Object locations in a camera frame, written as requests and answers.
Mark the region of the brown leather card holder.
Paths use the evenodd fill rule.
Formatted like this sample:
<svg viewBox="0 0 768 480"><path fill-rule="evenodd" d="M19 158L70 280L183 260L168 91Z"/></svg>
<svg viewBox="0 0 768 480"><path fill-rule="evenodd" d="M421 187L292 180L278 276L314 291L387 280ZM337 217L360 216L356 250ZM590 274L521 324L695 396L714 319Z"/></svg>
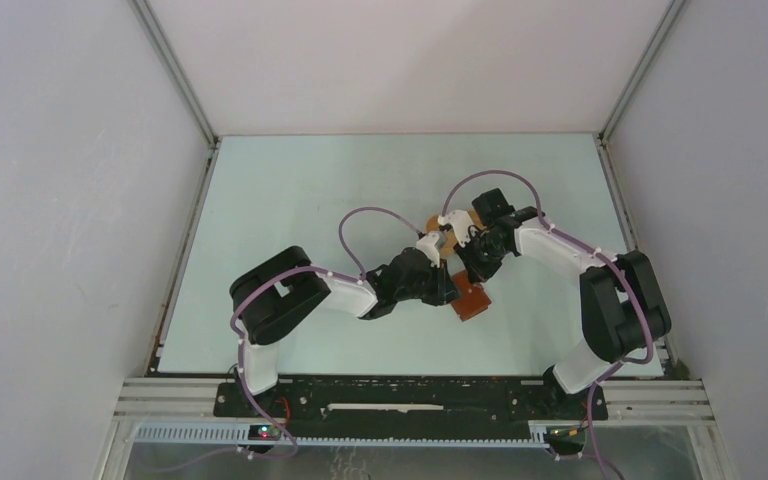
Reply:
<svg viewBox="0 0 768 480"><path fill-rule="evenodd" d="M457 288L459 297L450 305L458 319L466 322L485 312L492 300L487 295L482 283L472 283L466 270L456 273L452 280Z"/></svg>

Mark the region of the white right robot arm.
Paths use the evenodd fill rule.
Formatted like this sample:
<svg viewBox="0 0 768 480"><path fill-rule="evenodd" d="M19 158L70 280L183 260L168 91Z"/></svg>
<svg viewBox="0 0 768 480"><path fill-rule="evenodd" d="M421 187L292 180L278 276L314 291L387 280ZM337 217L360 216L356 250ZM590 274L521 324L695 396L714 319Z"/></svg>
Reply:
<svg viewBox="0 0 768 480"><path fill-rule="evenodd" d="M500 189L481 194L472 207L437 218L453 233L454 251L471 282L486 282L507 257L524 256L578 288L582 338L544 374L541 402L548 414L570 416L582 403L582 391L625 363L654 359L654 342L670 331L671 321L645 254L589 246L560 230L539 205L514 208Z"/></svg>

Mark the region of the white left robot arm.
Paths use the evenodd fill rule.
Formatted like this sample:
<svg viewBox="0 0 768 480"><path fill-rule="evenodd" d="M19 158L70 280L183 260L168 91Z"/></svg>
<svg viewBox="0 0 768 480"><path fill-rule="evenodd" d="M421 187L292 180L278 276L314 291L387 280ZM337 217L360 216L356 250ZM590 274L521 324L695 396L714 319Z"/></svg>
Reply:
<svg viewBox="0 0 768 480"><path fill-rule="evenodd" d="M354 278L313 265L302 247L291 246L234 280L229 295L230 326L238 335L237 402L257 417L276 403L279 343L315 311L375 320L401 302L438 307L461 297L445 261L416 247Z"/></svg>

